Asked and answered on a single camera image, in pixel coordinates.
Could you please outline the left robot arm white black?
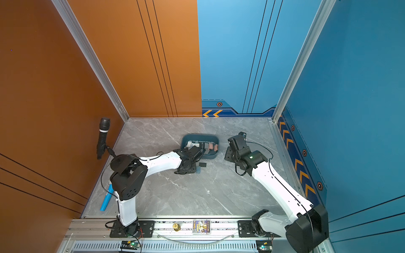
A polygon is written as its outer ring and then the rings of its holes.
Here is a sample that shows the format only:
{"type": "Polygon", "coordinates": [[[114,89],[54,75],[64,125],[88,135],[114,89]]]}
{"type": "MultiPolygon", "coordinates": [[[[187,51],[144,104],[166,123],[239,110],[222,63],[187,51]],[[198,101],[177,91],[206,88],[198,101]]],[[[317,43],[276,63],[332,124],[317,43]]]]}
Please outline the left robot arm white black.
{"type": "Polygon", "coordinates": [[[140,193],[144,180],[166,170],[175,174],[194,174],[196,162],[202,157],[197,148],[177,149],[163,155],[139,158],[136,155],[114,155],[110,163],[113,174],[110,182],[113,194],[118,199],[118,219],[128,227],[138,221],[136,195],[140,193]]]}

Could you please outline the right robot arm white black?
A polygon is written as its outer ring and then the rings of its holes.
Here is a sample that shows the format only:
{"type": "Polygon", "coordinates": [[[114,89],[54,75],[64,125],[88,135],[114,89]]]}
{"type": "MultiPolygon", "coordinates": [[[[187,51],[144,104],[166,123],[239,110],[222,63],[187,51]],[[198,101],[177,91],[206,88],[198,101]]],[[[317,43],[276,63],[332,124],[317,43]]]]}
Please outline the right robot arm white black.
{"type": "Polygon", "coordinates": [[[309,253],[329,237],[328,212],[293,189],[259,151],[244,152],[227,148],[225,160],[241,167],[273,196],[285,212],[279,216],[263,209],[252,216],[253,234],[270,234],[287,239],[297,253],[309,253]]]}

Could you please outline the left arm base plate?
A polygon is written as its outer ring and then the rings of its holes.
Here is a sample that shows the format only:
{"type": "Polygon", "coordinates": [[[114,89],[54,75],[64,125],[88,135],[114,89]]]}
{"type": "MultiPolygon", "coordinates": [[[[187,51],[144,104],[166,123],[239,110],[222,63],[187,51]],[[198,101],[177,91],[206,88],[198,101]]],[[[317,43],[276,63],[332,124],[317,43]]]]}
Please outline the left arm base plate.
{"type": "Polygon", "coordinates": [[[155,222],[153,220],[135,221],[125,227],[119,220],[114,220],[110,228],[110,238],[151,238],[154,233],[155,222]]]}

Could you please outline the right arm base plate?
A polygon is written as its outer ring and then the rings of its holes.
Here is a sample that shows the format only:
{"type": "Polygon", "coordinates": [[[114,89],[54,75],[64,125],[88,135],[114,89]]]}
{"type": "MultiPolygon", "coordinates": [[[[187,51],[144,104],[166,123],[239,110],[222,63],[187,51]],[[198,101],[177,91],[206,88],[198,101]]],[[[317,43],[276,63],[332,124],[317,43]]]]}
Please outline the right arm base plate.
{"type": "Polygon", "coordinates": [[[266,238],[280,238],[279,235],[264,231],[258,231],[256,225],[253,225],[251,220],[239,220],[238,234],[240,238],[248,237],[266,237],[266,238]]]}

